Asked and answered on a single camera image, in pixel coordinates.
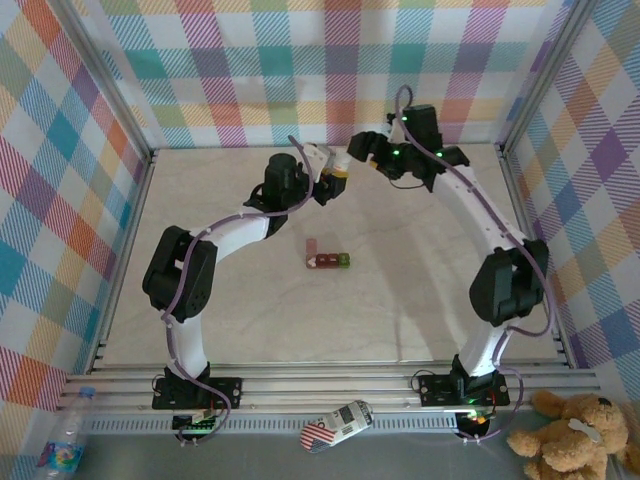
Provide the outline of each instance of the wall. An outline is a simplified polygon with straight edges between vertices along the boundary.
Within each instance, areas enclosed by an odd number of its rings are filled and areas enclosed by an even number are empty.
[[[513,104],[509,108],[509,113],[507,114],[506,121],[502,125],[499,130],[499,133],[496,135],[492,135],[492,140],[495,140],[495,143],[503,144],[507,138],[507,135],[511,132],[512,127],[520,113],[522,113],[522,106],[524,105],[527,96],[531,93],[531,89],[536,84],[538,77],[540,76],[540,72],[544,67],[549,54],[553,51],[553,44],[556,40],[556,37],[560,33],[567,16],[571,11],[571,7],[574,5],[575,0],[563,0],[562,6],[556,13],[555,18],[553,19],[553,23],[547,32],[547,36],[542,42],[542,46],[540,50],[536,54],[536,58],[531,64],[531,68],[527,72],[524,81],[520,87],[518,95],[514,100]]]
[[[493,141],[566,14],[562,0],[74,4],[148,141],[172,148],[345,144],[380,128],[404,83],[446,141]]]
[[[601,0],[516,149],[580,366],[640,406],[640,0]]]
[[[0,0],[0,478],[30,478],[143,161],[44,0]]]

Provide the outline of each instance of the teddy bear ear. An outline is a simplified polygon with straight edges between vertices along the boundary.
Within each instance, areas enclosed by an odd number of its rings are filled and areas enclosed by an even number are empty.
[[[549,418],[560,418],[567,401],[548,390],[539,390],[531,397],[533,408]]]
[[[616,457],[627,470],[636,475],[640,475],[640,447],[634,443],[627,445],[618,453]]]

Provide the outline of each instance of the metal frame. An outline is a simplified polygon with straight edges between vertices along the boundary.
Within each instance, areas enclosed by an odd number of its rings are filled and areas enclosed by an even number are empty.
[[[533,233],[531,223],[527,218],[524,203],[510,168],[509,155],[525,133],[545,92],[565,60],[570,45],[589,18],[596,3],[591,1],[574,3],[554,43],[549,60],[525,101],[521,114],[514,122],[505,145],[498,148],[500,165],[518,223],[522,231],[529,236]],[[84,27],[73,9],[68,6],[67,0],[59,4],[54,2],[52,6],[63,25],[67,27],[74,43],[78,44],[83,58],[89,59],[88,64],[91,62],[92,74],[105,92],[105,96],[118,110],[118,115],[124,119],[123,123],[130,127],[132,136],[137,139],[137,143],[141,144],[141,150],[150,152],[148,144],[141,136],[142,132],[126,108],[117,87],[109,81],[110,75],[101,57],[90,48],[91,42]],[[171,416],[195,413],[194,411],[168,412],[151,409],[151,382],[155,375],[162,373],[163,365],[106,366],[102,363],[102,353],[106,347],[153,169],[154,166],[150,163],[140,185],[123,253],[111,285],[109,301],[100,320],[100,335],[92,349],[95,354],[92,354],[87,362],[86,375],[69,377],[61,397],[60,408],[64,408],[82,385],[91,384],[96,387],[98,409],[92,424],[94,433],[169,433],[171,427],[168,419]],[[524,376],[524,409],[530,408],[527,400],[539,389],[548,389],[564,396],[595,393],[600,390],[595,372],[570,368],[575,363],[562,325],[557,325],[554,333],[558,351],[556,359],[505,363],[507,366],[519,369]],[[421,407],[419,395],[412,390],[409,382],[417,370],[424,368],[434,373],[444,374],[448,373],[450,365],[444,362],[216,365],[214,371],[219,376],[237,376],[244,379],[242,404],[239,410],[233,412],[232,422],[234,423],[230,423],[228,427],[230,431],[283,431],[282,429],[298,431],[300,424],[296,422],[308,421],[312,418],[310,415],[326,413],[354,399],[369,402],[376,413],[377,422],[380,422],[383,426],[381,428],[387,431],[407,431],[407,428],[429,431],[426,427],[441,425],[438,424],[440,421],[444,421],[445,428],[450,431],[451,426],[447,424],[446,419],[442,419],[452,412],[468,411],[470,408]],[[515,398],[517,396],[515,377],[507,377],[507,386],[511,397]],[[510,408],[512,407],[501,407],[502,410]]]
[[[147,162],[142,172],[142,176],[140,177],[140,186],[138,187],[138,192],[134,201],[131,220],[129,221],[129,225],[125,231],[122,251],[116,264],[115,274],[113,275],[113,279],[109,285],[109,297],[98,320],[98,328],[96,329],[98,334],[94,337],[93,342],[91,343],[89,348],[90,354],[84,365],[83,371],[86,374],[91,373],[96,359],[102,358],[102,353],[99,349],[101,345],[105,344],[109,337],[113,317],[116,313],[116,306],[118,305],[118,299],[120,298],[120,291],[122,290],[124,276],[127,271],[127,266],[129,265],[129,258],[131,257],[131,250],[133,249],[133,241],[136,238],[136,232],[140,225],[140,218],[142,217],[142,210],[147,199],[147,194],[149,193],[149,186],[151,185],[151,178],[153,176],[154,169],[155,163],[153,163],[153,161]]]
[[[528,238],[536,238],[536,233],[533,230],[533,223],[531,222],[525,208],[522,192],[520,192],[520,189],[518,188],[516,176],[511,168],[511,161],[504,152],[502,152],[499,146],[496,146],[496,155],[500,161],[500,169],[502,170],[502,175],[504,176],[505,183],[507,184],[507,191],[509,192],[509,198],[511,198],[511,204],[513,205],[513,211],[516,215],[518,226]],[[548,318],[550,313],[549,309],[547,308],[546,303],[544,303],[543,306]],[[578,364],[573,354],[569,336],[567,335],[564,325],[559,321],[559,315],[556,317],[556,323],[552,325],[552,332],[556,336],[557,341],[562,345],[562,352],[565,354],[567,364],[571,368],[577,368]]]
[[[98,86],[98,90],[104,95],[107,103],[113,109],[116,119],[120,122],[124,131],[127,132],[138,151],[145,157],[151,158],[151,146],[142,133],[142,129],[120,90],[118,90],[102,55],[96,50],[94,42],[91,41],[76,9],[71,5],[70,0],[55,0],[48,3],[69,36],[71,43],[78,50],[80,58],[82,58],[93,81]]]
[[[503,151],[506,152],[507,155],[513,151],[526,132],[542,99],[556,78],[562,64],[567,59],[571,46],[575,43],[578,35],[580,35],[582,27],[584,27],[587,20],[591,17],[591,13],[597,4],[597,0],[575,0],[573,2],[564,25],[551,46],[549,57],[540,69],[540,73],[531,88],[531,92],[525,99],[520,113],[513,122],[511,131],[506,136]]]

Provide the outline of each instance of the teddy bear paw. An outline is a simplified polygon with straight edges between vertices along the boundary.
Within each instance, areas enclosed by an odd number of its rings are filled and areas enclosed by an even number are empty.
[[[507,443],[521,457],[535,457],[540,453],[540,440],[531,432],[517,430],[509,435]]]
[[[540,469],[537,462],[529,462],[524,466],[524,473],[531,480],[540,480]]]

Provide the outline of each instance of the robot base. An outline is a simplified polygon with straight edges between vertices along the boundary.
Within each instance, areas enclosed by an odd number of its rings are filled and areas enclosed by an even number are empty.
[[[492,384],[461,397],[451,382],[450,375],[420,375],[418,393],[423,407],[473,405],[478,407],[503,407],[509,405],[509,391],[504,375],[496,374]]]
[[[151,408],[154,410],[207,410],[226,408],[224,401],[189,380],[180,378],[168,367],[164,377],[158,378],[153,386],[154,396]],[[210,377],[209,365],[198,376],[198,381],[219,390],[229,398],[233,410],[240,406],[242,379],[234,377]]]

